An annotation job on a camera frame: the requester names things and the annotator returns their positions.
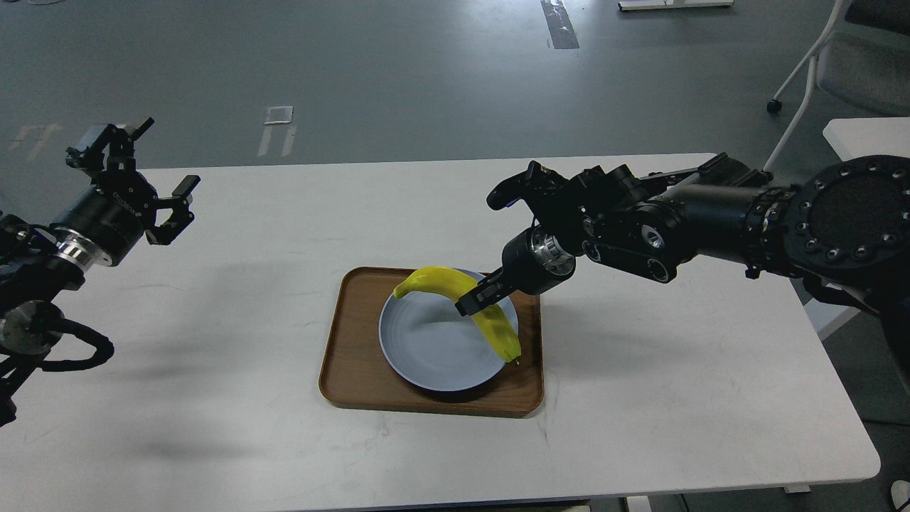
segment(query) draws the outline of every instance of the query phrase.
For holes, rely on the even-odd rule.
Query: chair leg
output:
[[[784,131],[784,136],[777,142],[777,146],[774,147],[774,151],[771,152],[771,156],[768,157],[768,161],[764,162],[764,170],[768,170],[774,164],[774,161],[777,160],[778,155],[781,154],[781,150],[784,148],[784,144],[787,143],[787,139],[794,132],[796,128],[796,123],[799,122],[800,118],[803,117],[806,107],[809,106],[809,100],[812,99],[812,93],[815,91],[815,69],[818,67],[818,56],[812,56],[809,59],[809,73],[805,80],[805,94],[803,95],[803,103],[800,104],[799,108],[796,109],[796,114],[794,118],[790,121],[790,125],[787,126],[787,130]]]
[[[790,72],[790,76],[784,81],[784,84],[781,88],[777,89],[777,92],[774,93],[774,96],[771,98],[772,102],[779,102],[781,95],[784,93],[784,90],[787,89],[787,86],[790,85],[790,82],[793,81],[794,77],[803,69],[803,66],[809,61],[809,59],[815,55],[815,52],[818,51],[820,47],[827,40],[828,36],[834,30],[834,22],[836,22],[841,16],[841,8],[844,6],[844,0],[834,0],[834,8],[831,10],[831,15],[828,16],[828,22],[824,25],[822,29],[822,34],[818,36],[818,40],[815,41],[815,44],[809,48],[809,51],[803,56],[802,60],[799,61],[799,64],[796,65],[793,71]]]

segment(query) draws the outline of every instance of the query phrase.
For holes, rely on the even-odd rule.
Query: chair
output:
[[[910,45],[904,44],[905,38],[902,45],[892,46],[835,31],[834,23],[843,8],[844,0],[835,0],[822,34],[768,102],[768,112],[779,112],[782,103],[778,98],[800,70],[808,66],[803,102],[765,162],[765,169],[777,160],[809,105],[815,87],[879,115],[910,115],[910,50],[907,49]],[[910,0],[854,0],[844,20],[910,36]]]

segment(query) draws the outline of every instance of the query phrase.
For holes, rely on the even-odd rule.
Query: yellow banana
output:
[[[396,299],[404,297],[411,292],[437,293],[456,302],[462,295],[477,286],[474,278],[462,271],[449,267],[423,267],[414,271],[408,279],[395,287],[392,295]],[[471,316],[471,319],[480,328],[483,337],[487,339],[493,350],[496,351],[506,363],[514,361],[521,355],[521,345],[518,334],[512,328],[506,313],[498,304],[493,304],[483,311]]]

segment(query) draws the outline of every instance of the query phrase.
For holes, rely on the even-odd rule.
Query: tray rim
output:
[[[339,313],[342,309],[342,291],[345,290],[346,286],[350,285],[350,282],[358,278],[363,273],[371,272],[393,272],[393,273],[405,273],[405,275],[410,274],[414,269],[405,269],[400,267],[378,267],[378,266],[359,266],[349,270],[345,273],[344,277],[341,279],[341,284],[339,286],[338,298],[336,299],[335,308],[332,313],[332,323],[329,327],[329,337],[326,341],[326,349],[322,358],[322,365],[319,370],[319,379],[318,387],[319,392],[322,394],[326,400],[328,400],[333,405],[339,408],[345,409],[359,409],[359,410],[373,410],[373,411],[397,411],[397,412],[407,412],[407,413],[416,413],[416,414],[455,414],[455,415],[478,415],[478,416],[490,416],[490,417],[509,417],[509,418],[524,418],[529,417],[534,411],[538,410],[543,404],[544,395],[545,395],[545,379],[544,375],[546,373],[543,363],[543,332],[542,328],[539,327],[536,338],[540,339],[540,374],[534,379],[534,388],[535,392],[533,395],[533,400],[529,406],[522,407],[521,410],[499,410],[492,411],[489,408],[480,407],[472,404],[457,404],[457,403],[446,403],[439,402],[439,406],[428,406],[427,410],[416,411],[413,408],[412,404],[405,404],[400,400],[390,400],[387,404],[378,405],[373,402],[362,402],[356,400],[347,400],[341,399],[338,397],[332,390],[328,388],[328,368],[330,366],[329,361],[329,350],[335,346],[337,342],[337,331],[339,328],[340,317]],[[484,275],[489,274],[488,272],[479,272]],[[536,315],[542,324],[542,310],[541,310],[541,301],[540,296],[528,295],[531,297],[531,314]],[[534,347],[537,344],[534,340],[531,341],[531,346]],[[430,391],[420,389],[418,386],[408,383],[411,386],[414,386],[415,392],[418,394],[433,395],[436,396],[445,395],[446,393],[452,394],[463,394],[469,393],[471,390],[477,389],[477,387],[483,386],[480,384],[474,388],[457,391],[457,392],[439,392],[439,391]],[[439,398],[434,398],[428,396],[428,400],[433,400],[434,402],[439,400]]]

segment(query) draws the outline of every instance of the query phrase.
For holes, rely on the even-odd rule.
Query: blue plate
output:
[[[463,271],[480,280],[477,272]],[[499,302],[518,332],[511,300]],[[459,316],[455,304],[436,293],[389,296],[379,317],[379,345],[386,361],[407,381],[431,391],[461,391],[483,384],[505,362],[474,321]]]

